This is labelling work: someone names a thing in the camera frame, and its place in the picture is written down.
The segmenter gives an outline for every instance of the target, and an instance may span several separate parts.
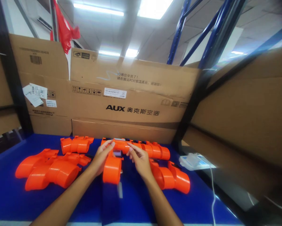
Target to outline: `white device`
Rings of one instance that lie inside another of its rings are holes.
[[[190,171],[216,168],[216,166],[199,153],[189,153],[188,155],[181,156],[179,161],[181,166]]]

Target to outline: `ceiling light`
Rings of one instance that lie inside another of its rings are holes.
[[[232,51],[231,53],[238,54],[238,55],[243,55],[243,54],[245,54],[244,52],[238,52],[238,51]]]
[[[106,8],[100,8],[100,7],[95,7],[95,6],[90,6],[90,5],[84,5],[84,4],[73,4],[75,8],[79,9],[86,9],[94,12],[100,12],[100,13],[108,13],[108,14],[113,14],[117,16],[124,16],[123,12],[116,11],[116,10],[111,10],[111,9],[106,9]]]
[[[142,0],[139,17],[161,19],[173,0]]]
[[[108,51],[99,51],[99,54],[115,56],[115,57],[119,57],[120,56],[120,53],[108,52]]]
[[[138,50],[127,49],[125,56],[135,58],[138,55]]]

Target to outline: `human hand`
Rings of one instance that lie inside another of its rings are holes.
[[[148,153],[141,148],[127,143],[130,146],[128,153],[126,154],[135,163],[138,173],[143,180],[153,179],[153,173],[151,172]]]
[[[115,142],[113,142],[113,140],[107,140],[97,149],[96,155],[94,156],[94,159],[89,166],[96,172],[96,176],[100,175],[103,172],[107,155],[114,148],[114,146]]]

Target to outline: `blue table surface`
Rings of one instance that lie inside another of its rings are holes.
[[[61,136],[33,134],[26,140],[0,154],[0,220],[33,221],[64,191],[58,185],[49,184],[44,190],[25,191],[26,178],[16,179],[17,166],[30,155],[45,148],[59,149],[62,155]],[[95,155],[101,143],[95,139],[88,154]],[[170,146],[171,160],[179,164],[178,153]],[[124,157],[121,183],[120,220],[126,223],[155,223],[155,214],[148,191],[134,164]],[[164,190],[166,198],[183,223],[212,224],[212,190],[192,171],[182,168],[191,181],[191,190],[185,195],[177,190]],[[70,222],[101,222],[102,177],[97,177],[74,210]],[[231,211],[216,199],[214,215],[217,224],[241,224]]]

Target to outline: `red fabric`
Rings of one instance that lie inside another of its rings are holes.
[[[69,50],[71,49],[70,41],[72,39],[80,38],[79,27],[75,27],[73,29],[69,22],[64,18],[56,1],[54,1],[54,5],[58,22],[59,41],[62,44],[64,52],[68,54]],[[53,31],[50,33],[50,40],[53,41]]]

